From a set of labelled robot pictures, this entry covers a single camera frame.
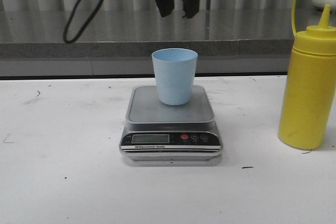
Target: gray countertop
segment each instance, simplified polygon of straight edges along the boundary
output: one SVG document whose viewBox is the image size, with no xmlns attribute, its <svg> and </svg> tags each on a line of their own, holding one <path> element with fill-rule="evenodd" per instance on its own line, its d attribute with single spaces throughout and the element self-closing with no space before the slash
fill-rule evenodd
<svg viewBox="0 0 336 224">
<path fill-rule="evenodd" d="M 70 36 L 88 15 L 76 14 Z M 66 45 L 62 32 L 68 12 L 0 12 L 0 76 L 152 73 L 151 53 L 167 47 L 197 51 L 198 73 L 287 70 L 293 44 L 289 9 L 204 10 L 192 19 L 183 15 L 99 12 L 80 39 Z M 297 10 L 298 30 L 317 24 L 320 15 L 314 9 Z M 330 24 L 335 21 L 331 15 Z M 33 66 L 41 63 L 45 66 Z"/>
</svg>

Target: cup rim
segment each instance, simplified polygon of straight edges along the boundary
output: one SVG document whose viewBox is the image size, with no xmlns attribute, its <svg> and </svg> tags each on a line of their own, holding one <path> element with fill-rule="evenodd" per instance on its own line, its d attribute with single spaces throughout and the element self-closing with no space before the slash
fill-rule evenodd
<svg viewBox="0 0 336 224">
<path fill-rule="evenodd" d="M 190 59 L 186 59 L 186 60 L 163 60 L 163 59 L 158 59 L 157 57 L 154 56 L 155 53 L 160 52 L 160 51 L 167 51 L 167 50 L 182 50 L 182 51 L 190 51 L 192 52 L 194 55 L 191 56 Z M 154 58 L 155 60 L 159 60 L 159 61 L 164 61 L 164 62 L 184 62 L 184 61 L 189 61 L 189 60 L 193 60 L 195 58 L 198 57 L 198 53 L 195 52 L 194 50 L 188 49 L 188 48 L 163 48 L 163 49 L 159 49 L 157 51 L 154 51 L 152 53 L 152 58 Z"/>
</svg>

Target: yellow squeeze bottle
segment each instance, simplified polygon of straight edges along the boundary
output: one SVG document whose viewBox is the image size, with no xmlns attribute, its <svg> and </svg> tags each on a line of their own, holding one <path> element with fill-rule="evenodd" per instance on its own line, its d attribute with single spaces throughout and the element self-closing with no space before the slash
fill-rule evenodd
<svg viewBox="0 0 336 224">
<path fill-rule="evenodd" d="M 304 149 L 318 148 L 326 132 L 336 88 L 336 27 L 329 26 L 330 5 L 325 5 L 317 26 L 296 32 L 287 74 L 279 138 Z"/>
</svg>

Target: black cable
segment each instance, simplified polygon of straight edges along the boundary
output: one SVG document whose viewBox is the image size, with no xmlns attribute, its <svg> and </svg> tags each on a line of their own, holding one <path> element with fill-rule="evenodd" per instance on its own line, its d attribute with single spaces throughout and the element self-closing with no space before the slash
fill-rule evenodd
<svg viewBox="0 0 336 224">
<path fill-rule="evenodd" d="M 68 40 L 67 38 L 67 35 L 68 35 L 68 30 L 69 30 L 69 27 L 70 27 L 70 24 L 72 22 L 72 19 L 75 15 L 75 12 L 76 12 L 76 9 L 79 5 L 79 3 L 81 2 L 81 0 L 77 0 L 72 11 L 71 11 L 71 14 L 70 14 L 70 17 L 69 17 L 69 20 L 67 21 L 66 25 L 65 25 L 65 28 L 64 28 L 64 32 L 63 32 L 63 41 L 67 44 L 70 44 L 70 43 L 74 43 L 80 36 L 81 34 L 83 33 L 83 31 L 85 30 L 85 28 L 88 26 L 88 24 L 91 22 L 91 20 L 94 18 L 94 16 L 96 15 L 96 13 L 99 11 L 102 3 L 103 3 L 104 0 L 99 0 L 96 7 L 93 9 L 92 13 L 90 14 L 90 16 L 87 18 L 87 20 L 84 22 L 84 24 L 82 25 L 82 27 L 79 29 L 79 31 L 77 32 L 77 34 L 74 36 L 73 39 L 71 40 Z"/>
</svg>

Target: yellow cap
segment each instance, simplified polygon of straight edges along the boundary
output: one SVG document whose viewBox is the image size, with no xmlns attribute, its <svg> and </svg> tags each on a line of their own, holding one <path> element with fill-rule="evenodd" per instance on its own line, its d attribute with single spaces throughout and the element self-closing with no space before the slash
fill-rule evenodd
<svg viewBox="0 0 336 224">
<path fill-rule="evenodd" d="M 336 55 L 336 27 L 329 26 L 330 5 L 325 5 L 317 26 L 295 34 L 293 48 L 314 55 Z"/>
</svg>

